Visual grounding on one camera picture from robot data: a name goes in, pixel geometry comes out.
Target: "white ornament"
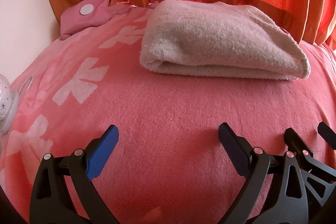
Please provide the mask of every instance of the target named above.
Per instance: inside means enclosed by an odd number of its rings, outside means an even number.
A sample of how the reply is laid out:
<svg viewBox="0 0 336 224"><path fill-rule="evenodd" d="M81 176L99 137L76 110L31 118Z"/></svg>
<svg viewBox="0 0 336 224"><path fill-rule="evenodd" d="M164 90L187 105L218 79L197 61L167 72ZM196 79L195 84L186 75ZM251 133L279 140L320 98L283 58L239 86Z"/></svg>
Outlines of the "white ornament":
<svg viewBox="0 0 336 224"><path fill-rule="evenodd" d="M0 121L4 120L11 109L13 92L7 78L0 74Z"/></svg>

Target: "bed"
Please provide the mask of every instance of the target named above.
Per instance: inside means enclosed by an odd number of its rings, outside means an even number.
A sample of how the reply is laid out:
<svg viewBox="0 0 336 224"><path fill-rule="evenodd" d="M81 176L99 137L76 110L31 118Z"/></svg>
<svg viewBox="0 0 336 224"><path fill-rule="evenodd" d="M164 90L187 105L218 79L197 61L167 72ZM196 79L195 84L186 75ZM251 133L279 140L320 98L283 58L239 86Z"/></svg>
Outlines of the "bed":
<svg viewBox="0 0 336 224"><path fill-rule="evenodd" d="M120 140L93 184L121 223L217 223L244 183L218 141L222 122L272 154L286 151L282 136L293 127L317 160L336 168L334 151L316 132L321 121L336 128L330 45L302 40L312 70L293 82L160 75L139 65L154 8L111 5L106 23L61 39L50 0L0 0L0 73L13 90L34 77L1 139L4 223L29 221L45 153L68 155L110 124L118 126ZM71 180L67 185L86 217ZM1 205L5 195L11 205ZM267 187L253 215L266 195Z"/></svg>

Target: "metal pin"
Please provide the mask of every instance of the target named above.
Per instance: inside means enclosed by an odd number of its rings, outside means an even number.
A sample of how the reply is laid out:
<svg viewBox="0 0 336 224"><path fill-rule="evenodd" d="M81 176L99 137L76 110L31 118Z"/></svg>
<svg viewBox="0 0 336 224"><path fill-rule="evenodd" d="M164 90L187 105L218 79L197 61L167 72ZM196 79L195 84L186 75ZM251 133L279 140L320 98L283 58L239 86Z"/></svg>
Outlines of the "metal pin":
<svg viewBox="0 0 336 224"><path fill-rule="evenodd" d="M287 151L287 152L286 152L286 156L287 156L288 158L294 158L294 153L291 152L291 151Z"/></svg>
<svg viewBox="0 0 336 224"><path fill-rule="evenodd" d="M83 149L76 149L75 152L73 152L76 156L80 156L83 154Z"/></svg>
<svg viewBox="0 0 336 224"><path fill-rule="evenodd" d="M51 154L50 154L50 153L46 153L46 154L43 156L43 158L44 158L45 160L48 160L48 159L51 158Z"/></svg>
<svg viewBox="0 0 336 224"><path fill-rule="evenodd" d="M261 155L263 153L263 150L260 147L253 148L254 153Z"/></svg>

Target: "pink fabric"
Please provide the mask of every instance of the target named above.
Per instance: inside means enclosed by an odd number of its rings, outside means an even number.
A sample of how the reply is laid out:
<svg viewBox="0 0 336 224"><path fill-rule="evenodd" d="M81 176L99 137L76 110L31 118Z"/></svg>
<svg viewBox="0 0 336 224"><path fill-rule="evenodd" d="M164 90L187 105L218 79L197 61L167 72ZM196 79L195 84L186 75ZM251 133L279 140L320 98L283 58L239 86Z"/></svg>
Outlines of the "pink fabric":
<svg viewBox="0 0 336 224"><path fill-rule="evenodd" d="M327 46L300 44L311 64L305 80L163 75L139 64L151 12L131 7L57 39L13 83L17 89L35 77L0 157L1 185L26 220L42 156L84 148L110 124L119 128L119 143L93 183L122 224L219 221L244 182L218 140L222 122L276 155L285 152L283 133L293 127L316 159L336 167L335 153L316 132L321 121L336 129L335 55Z"/></svg>
<svg viewBox="0 0 336 224"><path fill-rule="evenodd" d="M61 39L67 39L88 27L98 27L108 22L111 18L108 11L109 2L110 0L83 0L77 5L67 8L61 15ZM90 14L82 15L81 8L88 4L93 5L93 11Z"/></svg>

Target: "beige towel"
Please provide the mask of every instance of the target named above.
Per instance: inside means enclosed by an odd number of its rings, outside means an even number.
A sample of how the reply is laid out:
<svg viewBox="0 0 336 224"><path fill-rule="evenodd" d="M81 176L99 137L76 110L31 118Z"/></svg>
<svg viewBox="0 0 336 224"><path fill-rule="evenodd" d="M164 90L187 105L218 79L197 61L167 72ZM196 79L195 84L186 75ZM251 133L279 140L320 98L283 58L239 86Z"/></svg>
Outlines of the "beige towel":
<svg viewBox="0 0 336 224"><path fill-rule="evenodd" d="M250 5L165 0L150 15L140 63L160 73L293 80L310 64L295 40Z"/></svg>

